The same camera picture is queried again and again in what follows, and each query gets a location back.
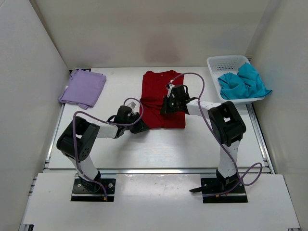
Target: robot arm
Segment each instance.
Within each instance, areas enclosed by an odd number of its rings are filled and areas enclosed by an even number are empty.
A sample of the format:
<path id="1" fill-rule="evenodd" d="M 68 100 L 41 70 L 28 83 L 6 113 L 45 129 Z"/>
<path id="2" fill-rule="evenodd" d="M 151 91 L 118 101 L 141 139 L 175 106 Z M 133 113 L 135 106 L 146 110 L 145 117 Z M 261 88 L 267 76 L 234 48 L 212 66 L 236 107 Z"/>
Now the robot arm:
<path id="1" fill-rule="evenodd" d="M 202 116 L 197 98 L 190 98 L 188 88 L 185 85 L 167 86 L 168 94 L 164 97 L 164 104 L 161 114 L 185 112 L 188 115 Z M 224 148 L 233 157 L 235 163 L 237 160 L 238 147 L 243 134 L 246 132 L 246 126 L 232 102 L 211 103 L 200 101 L 203 114 L 210 120 L 212 130 L 224 146 Z M 238 176 L 233 160 L 220 147 L 219 166 L 216 172 L 217 181 L 215 187 L 220 187 L 221 192 L 238 183 Z M 200 192 L 204 187 L 192 190 Z"/>
<path id="2" fill-rule="evenodd" d="M 108 119 L 108 122 L 117 124 L 131 124 L 135 122 L 139 117 L 139 113 L 133 111 L 135 104 L 131 103 L 129 106 L 122 105 L 118 109 L 116 115 L 113 115 Z M 79 166 L 82 169 L 84 175 L 94 181 L 101 180 L 101 174 L 99 170 L 94 166 L 91 157 L 89 156 L 94 142 L 97 138 L 119 138 L 124 134 L 126 130 L 130 130 L 131 133 L 139 133 L 149 130 L 149 127 L 140 119 L 133 126 L 116 126 L 111 124 L 93 124 L 87 120 L 76 116 L 76 139 L 77 139 L 77 154 L 79 160 Z M 57 148 L 65 155 L 76 168 L 74 143 L 73 143 L 73 122 L 65 129 L 57 142 Z M 78 171 L 78 176 L 82 179 L 82 185 L 89 192 L 96 192 L 99 189 L 99 185 L 88 181 L 83 174 Z"/>

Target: perforated basket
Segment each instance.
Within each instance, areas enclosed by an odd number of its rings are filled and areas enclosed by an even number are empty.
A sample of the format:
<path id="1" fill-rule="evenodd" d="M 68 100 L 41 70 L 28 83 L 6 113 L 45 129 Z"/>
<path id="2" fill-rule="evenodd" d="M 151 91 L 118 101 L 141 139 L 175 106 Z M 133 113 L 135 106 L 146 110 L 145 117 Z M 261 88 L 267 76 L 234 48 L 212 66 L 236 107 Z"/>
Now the perforated basket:
<path id="1" fill-rule="evenodd" d="M 249 63 L 248 59 L 245 56 L 242 56 L 242 55 L 214 56 L 214 57 L 209 57 L 206 60 L 206 62 L 210 70 L 212 79 L 214 81 L 216 92 L 218 94 L 219 99 L 222 102 L 232 101 L 233 103 L 248 104 L 248 103 L 252 103 L 257 100 L 264 99 L 264 97 L 260 97 L 260 98 L 248 98 L 248 99 L 240 99 L 240 100 L 225 100 L 220 95 L 221 86 L 218 82 L 218 78 L 228 72 L 237 74 L 239 68 L 243 64 Z"/>

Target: white table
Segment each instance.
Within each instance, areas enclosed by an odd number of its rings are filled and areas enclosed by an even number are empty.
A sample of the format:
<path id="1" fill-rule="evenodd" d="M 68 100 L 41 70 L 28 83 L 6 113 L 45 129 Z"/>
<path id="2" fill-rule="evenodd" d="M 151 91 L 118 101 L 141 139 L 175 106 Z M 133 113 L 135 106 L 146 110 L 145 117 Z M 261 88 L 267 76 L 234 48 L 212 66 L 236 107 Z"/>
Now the white table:
<path id="1" fill-rule="evenodd" d="M 171 69 L 179 73 L 201 74 L 206 84 L 202 99 L 219 102 L 207 67 L 93 68 L 92 72 L 106 75 L 107 82 L 94 108 L 86 112 L 107 119 L 116 114 L 126 98 L 141 97 L 142 78 L 147 71 L 164 72 Z M 191 97 L 199 95 L 202 83 L 197 76 L 186 75 L 184 84 L 188 86 Z M 249 167 L 255 162 L 263 163 L 247 108 L 238 105 L 237 109 L 247 128 L 239 147 L 238 166 Z M 64 107 L 52 148 L 51 169 L 74 168 L 56 148 L 56 141 L 78 110 L 83 111 L 76 105 L 66 104 Z M 201 117 L 186 115 L 185 129 L 156 129 L 136 135 L 127 131 L 119 139 L 97 139 L 90 155 L 97 168 L 216 168 L 219 163 L 219 146 Z"/>
<path id="2" fill-rule="evenodd" d="M 282 175 L 262 174 L 246 187 L 248 203 L 203 204 L 200 176 L 123 175 L 115 201 L 71 202 L 74 173 L 42 173 L 24 224 L 33 231 L 287 231 L 299 228 Z M 251 181 L 256 175 L 247 175 Z"/>

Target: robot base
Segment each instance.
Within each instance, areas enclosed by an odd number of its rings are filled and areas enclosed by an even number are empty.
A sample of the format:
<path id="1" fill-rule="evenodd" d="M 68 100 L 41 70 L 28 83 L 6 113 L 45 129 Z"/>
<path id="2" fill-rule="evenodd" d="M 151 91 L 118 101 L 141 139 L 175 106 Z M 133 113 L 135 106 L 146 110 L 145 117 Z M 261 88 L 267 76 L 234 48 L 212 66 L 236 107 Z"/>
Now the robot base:
<path id="1" fill-rule="evenodd" d="M 89 192 L 82 186 L 82 179 L 75 177 L 71 201 L 95 201 L 106 202 L 103 190 L 99 189 L 96 192 Z M 107 191 L 108 202 L 113 202 L 115 199 L 116 180 L 101 178 L 101 183 Z"/>
<path id="2" fill-rule="evenodd" d="M 201 178 L 201 185 L 211 185 L 215 182 L 217 178 Z M 240 184 L 235 189 L 233 189 L 227 195 L 221 196 L 210 196 L 206 197 L 208 194 L 219 193 L 219 189 L 217 188 L 209 188 L 202 190 L 203 203 L 247 203 L 247 195 L 245 191 L 245 187 Z"/>

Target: cable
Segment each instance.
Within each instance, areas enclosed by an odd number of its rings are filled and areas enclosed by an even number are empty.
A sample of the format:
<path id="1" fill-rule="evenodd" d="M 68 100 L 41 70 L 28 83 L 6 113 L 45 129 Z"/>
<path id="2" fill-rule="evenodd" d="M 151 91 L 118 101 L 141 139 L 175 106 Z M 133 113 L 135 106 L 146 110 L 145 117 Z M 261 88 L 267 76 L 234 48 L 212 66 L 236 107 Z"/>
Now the cable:
<path id="1" fill-rule="evenodd" d="M 202 94 L 203 94 L 203 92 L 204 92 L 204 89 L 205 89 L 205 81 L 204 81 L 203 77 L 202 77 L 201 75 L 197 74 L 197 73 L 194 73 L 194 72 L 187 72 L 187 73 L 183 73 L 183 74 L 180 74 L 180 75 L 176 76 L 176 77 L 175 77 L 174 79 L 172 79 L 168 84 L 171 84 L 171 83 L 172 83 L 174 80 L 176 80 L 177 78 L 179 78 L 179 77 L 181 77 L 181 76 L 183 76 L 183 75 L 188 75 L 188 74 L 196 75 L 196 76 L 198 76 L 198 77 L 202 80 L 203 86 L 202 86 L 202 90 L 201 90 L 201 92 L 200 92 L 200 95 L 199 95 L 199 97 L 198 97 L 198 106 L 199 106 L 199 109 L 200 109 L 202 118 L 203 118 L 203 120 L 205 121 L 205 123 L 206 123 L 208 129 L 211 131 L 212 135 L 215 137 L 217 143 L 221 146 L 221 148 L 225 151 L 225 153 L 228 155 L 228 157 L 229 157 L 229 158 L 231 159 L 231 161 L 234 163 L 234 167 L 235 167 L 235 170 L 236 170 L 236 174 L 237 174 L 237 176 L 238 176 L 238 178 L 239 178 L 239 182 L 238 182 L 237 184 L 235 184 L 231 189 L 226 190 L 226 191 L 221 192 L 221 193 L 219 192 L 219 193 L 207 194 L 207 195 L 204 195 L 203 197 L 210 197 L 210 196 L 216 196 L 216 195 L 227 194 L 227 193 L 231 192 L 233 189 L 235 189 L 239 184 L 242 184 L 242 185 L 244 185 L 244 186 L 250 186 L 250 185 L 254 184 L 254 183 L 259 179 L 259 177 L 261 176 L 263 166 L 262 166 L 262 164 L 261 164 L 260 162 L 257 162 L 257 163 L 255 163 L 255 164 L 251 165 L 251 167 L 249 167 L 249 168 L 247 169 L 247 171 L 243 174 L 243 176 L 240 176 L 240 172 L 239 172 L 239 169 L 238 169 L 238 167 L 237 167 L 237 164 L 236 164 L 234 158 L 233 158 L 232 155 L 228 152 L 228 150 L 222 145 L 222 143 L 220 143 L 220 141 L 218 140 L 217 136 L 216 136 L 215 133 L 213 132 L 211 126 L 209 125 L 209 123 L 208 123 L 208 121 L 207 121 L 207 119 L 206 119 L 206 117 L 205 117 L 205 115 L 204 115 L 204 112 L 203 112 L 203 110 L 202 110 L 200 101 L 201 101 L 201 96 L 202 96 Z M 245 177 L 245 176 L 249 173 L 249 171 L 250 171 L 253 167 L 255 167 L 256 165 L 260 165 L 260 171 L 258 172 L 257 177 L 256 177 L 251 183 L 245 184 L 245 183 L 244 183 L 244 177 Z"/>
<path id="2" fill-rule="evenodd" d="M 83 112 L 83 111 L 76 111 L 74 113 L 74 115 L 73 115 L 73 143 L 74 143 L 74 154 L 75 154 L 76 169 L 80 172 L 80 174 L 86 180 L 88 180 L 90 182 L 93 182 L 95 184 L 98 184 L 102 188 L 102 190 L 104 191 L 104 195 L 106 197 L 106 201 L 108 201 L 108 199 L 107 199 L 107 191 L 106 191 L 105 187 L 100 182 L 92 180 L 87 175 L 85 175 L 85 173 L 82 171 L 82 169 L 81 169 L 81 167 L 79 165 L 78 150 L 77 150 L 77 139 L 76 139 L 76 116 L 77 116 L 77 114 L 84 114 L 84 115 L 86 115 L 86 116 L 88 116 L 88 117 L 90 117 L 92 119 L 95 119 L 95 120 L 97 120 L 97 121 L 99 121 L 101 123 L 105 123 L 105 124 L 111 124 L 111 125 L 116 125 L 116 126 L 124 126 L 124 127 L 133 126 L 136 123 L 138 123 L 138 121 L 141 120 L 141 117 L 143 116 L 143 111 L 144 111 L 143 110 L 143 105 L 142 105 L 142 103 L 139 100 L 137 100 L 135 98 L 127 98 L 124 101 L 124 104 L 127 102 L 127 100 L 135 100 L 135 101 L 137 101 L 140 104 L 141 108 L 142 108 L 142 112 L 140 114 L 140 117 L 138 119 L 136 119 L 136 121 L 131 123 L 131 124 L 118 124 L 118 123 L 113 123 L 113 122 L 106 122 L 104 120 L 100 120 L 100 119 L 98 119 L 98 118 L 96 118 L 96 117 L 94 117 L 94 116 L 92 116 L 92 115 L 90 115 L 88 113 Z"/>

